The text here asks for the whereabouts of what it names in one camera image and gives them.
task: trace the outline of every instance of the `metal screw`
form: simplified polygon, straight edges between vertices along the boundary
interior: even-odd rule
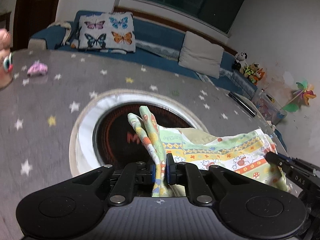
[[[203,204],[210,203],[212,201],[212,197],[207,196],[207,195],[201,195],[197,197],[197,201]]]
[[[121,195],[114,195],[110,198],[110,201],[113,203],[120,204],[125,201],[125,197]]]

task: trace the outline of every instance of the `colorful pinwheel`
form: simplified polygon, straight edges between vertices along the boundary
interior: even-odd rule
[[[309,105],[309,99],[313,99],[316,95],[313,93],[313,89],[315,88],[313,85],[308,84],[308,81],[304,80],[301,83],[297,82],[298,91],[294,92],[293,94],[295,97],[291,99],[283,109],[288,112],[295,112],[299,109],[299,106],[295,103],[292,103],[296,98],[298,98],[298,102],[304,99],[305,104]]]

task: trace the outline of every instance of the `orange stripe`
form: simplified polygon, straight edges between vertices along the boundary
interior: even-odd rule
[[[254,162],[254,163],[251,163],[251,164],[249,164],[249,165],[247,165],[245,167],[241,167],[240,169],[235,170],[235,172],[239,173],[239,174],[242,174],[242,173],[245,173],[245,172],[248,172],[248,171],[251,171],[251,170],[257,168],[257,167],[265,164],[266,162],[267,162],[266,159],[261,159],[259,161]]]

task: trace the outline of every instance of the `brown wooden door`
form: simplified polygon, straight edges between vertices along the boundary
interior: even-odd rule
[[[28,47],[29,38],[54,22],[59,0],[17,0],[13,23],[13,48]]]

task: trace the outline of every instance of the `sofa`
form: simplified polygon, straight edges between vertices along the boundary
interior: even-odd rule
[[[69,22],[71,24],[71,35],[66,45],[61,45],[61,42],[66,33],[65,28],[60,26],[51,26],[32,35],[29,40],[28,49],[57,49],[70,52],[79,52],[80,50],[71,48],[70,42],[76,36],[80,16],[92,15],[95,13],[101,14],[101,12],[84,10],[77,12],[74,21]],[[181,50],[185,36],[183,32],[136,17],[133,18],[133,24],[136,40],[147,41],[175,50]],[[195,71],[179,66],[177,61],[160,57],[141,48],[136,48],[135,53],[127,53],[126,55],[118,53],[103,53],[99,51],[89,50],[83,50],[80,52],[136,62],[142,65],[155,67],[172,73],[177,73],[179,75],[188,76],[194,79],[202,79],[201,75],[197,74]],[[234,60],[235,58],[233,55],[229,54],[226,51],[223,52],[223,57],[220,64],[221,71],[219,79],[213,77],[209,77],[209,79],[218,87],[243,95],[243,90],[231,81],[233,72],[231,67]]]

